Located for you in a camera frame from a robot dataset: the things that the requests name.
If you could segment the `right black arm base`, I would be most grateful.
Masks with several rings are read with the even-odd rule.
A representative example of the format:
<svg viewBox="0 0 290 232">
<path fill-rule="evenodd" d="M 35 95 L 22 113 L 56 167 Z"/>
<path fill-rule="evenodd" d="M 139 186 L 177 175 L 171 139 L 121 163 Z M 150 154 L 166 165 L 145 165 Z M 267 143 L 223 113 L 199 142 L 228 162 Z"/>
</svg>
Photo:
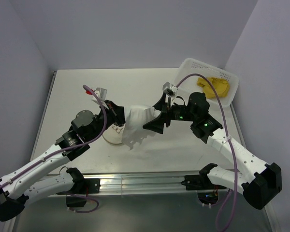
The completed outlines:
<svg viewBox="0 0 290 232">
<path fill-rule="evenodd" d="M 205 174 L 186 175 L 180 184 L 185 186 L 187 191 L 226 189 L 224 186 L 213 184 Z"/>
</svg>

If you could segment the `white bra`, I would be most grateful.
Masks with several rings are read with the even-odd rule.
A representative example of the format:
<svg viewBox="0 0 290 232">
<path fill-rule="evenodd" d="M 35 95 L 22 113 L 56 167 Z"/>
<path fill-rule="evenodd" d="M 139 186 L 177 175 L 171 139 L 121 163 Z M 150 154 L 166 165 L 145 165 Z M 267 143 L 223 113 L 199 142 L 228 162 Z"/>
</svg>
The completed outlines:
<svg viewBox="0 0 290 232">
<path fill-rule="evenodd" d="M 156 119 L 160 113 L 160 110 L 146 105 L 125 107 L 125 125 L 122 133 L 122 143 L 132 150 L 134 145 L 141 144 L 143 139 L 154 137 L 156 133 L 145 130 L 143 125 Z"/>
</svg>

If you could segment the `yellow bra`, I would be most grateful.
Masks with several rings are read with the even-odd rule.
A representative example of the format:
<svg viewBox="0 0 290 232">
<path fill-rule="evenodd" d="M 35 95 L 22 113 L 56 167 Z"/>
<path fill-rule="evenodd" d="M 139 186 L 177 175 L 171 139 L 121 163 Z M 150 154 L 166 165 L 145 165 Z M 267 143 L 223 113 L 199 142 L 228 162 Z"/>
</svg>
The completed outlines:
<svg viewBox="0 0 290 232">
<path fill-rule="evenodd" d="M 228 95 L 230 90 L 230 84 L 227 80 L 215 77 L 207 77 L 207 80 L 214 87 L 218 97 L 224 98 Z M 201 77 L 198 78 L 197 86 L 203 89 L 203 92 L 208 99 L 214 99 L 216 97 L 211 86 L 203 78 Z"/>
</svg>

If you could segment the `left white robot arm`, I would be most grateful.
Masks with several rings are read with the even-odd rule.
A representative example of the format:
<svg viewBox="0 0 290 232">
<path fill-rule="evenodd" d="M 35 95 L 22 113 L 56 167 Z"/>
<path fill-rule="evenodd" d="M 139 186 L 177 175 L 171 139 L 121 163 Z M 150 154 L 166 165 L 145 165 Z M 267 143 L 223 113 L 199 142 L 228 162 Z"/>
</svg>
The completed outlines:
<svg viewBox="0 0 290 232">
<path fill-rule="evenodd" d="M 77 113 L 71 126 L 48 150 L 20 169 L 0 177 L 0 221 L 19 215 L 25 206 L 57 193 L 80 193 L 86 188 L 77 168 L 46 180 L 41 178 L 76 159 L 90 148 L 111 125 L 123 126 L 125 108 L 106 100 L 95 115 L 89 110 Z"/>
</svg>

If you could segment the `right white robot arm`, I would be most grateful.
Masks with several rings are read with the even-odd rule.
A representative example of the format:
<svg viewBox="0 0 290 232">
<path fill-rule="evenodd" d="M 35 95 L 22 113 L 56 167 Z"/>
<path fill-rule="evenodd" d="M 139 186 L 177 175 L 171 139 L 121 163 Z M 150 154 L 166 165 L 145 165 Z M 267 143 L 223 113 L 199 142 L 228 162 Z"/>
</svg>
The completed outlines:
<svg viewBox="0 0 290 232">
<path fill-rule="evenodd" d="M 228 171 L 210 163 L 199 172 L 198 182 L 208 189 L 213 185 L 226 187 L 242 194 L 254 208 L 263 209 L 282 190 L 282 170 L 276 164 L 268 164 L 253 155 L 237 142 L 224 127 L 209 114 L 210 104 L 203 93 L 193 92 L 187 104 L 171 103 L 165 94 L 154 105 L 160 111 L 157 118 L 143 128 L 163 134 L 171 121 L 191 122 L 192 133 L 205 144 L 216 149 L 231 164 Z"/>
</svg>

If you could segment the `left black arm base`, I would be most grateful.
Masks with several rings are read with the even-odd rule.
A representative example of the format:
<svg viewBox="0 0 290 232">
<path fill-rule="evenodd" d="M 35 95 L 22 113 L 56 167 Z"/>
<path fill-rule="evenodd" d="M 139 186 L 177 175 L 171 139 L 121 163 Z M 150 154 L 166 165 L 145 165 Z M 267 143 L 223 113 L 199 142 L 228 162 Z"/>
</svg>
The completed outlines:
<svg viewBox="0 0 290 232">
<path fill-rule="evenodd" d="M 76 184 L 75 187 L 72 187 L 68 191 L 70 194 L 74 195 L 85 195 L 86 197 L 89 194 L 97 194 L 100 190 L 100 179 L 99 178 L 85 178 L 80 184 Z M 66 206 L 69 208 L 81 208 L 84 207 L 89 200 L 78 198 L 75 196 L 68 195 L 66 197 Z"/>
</svg>

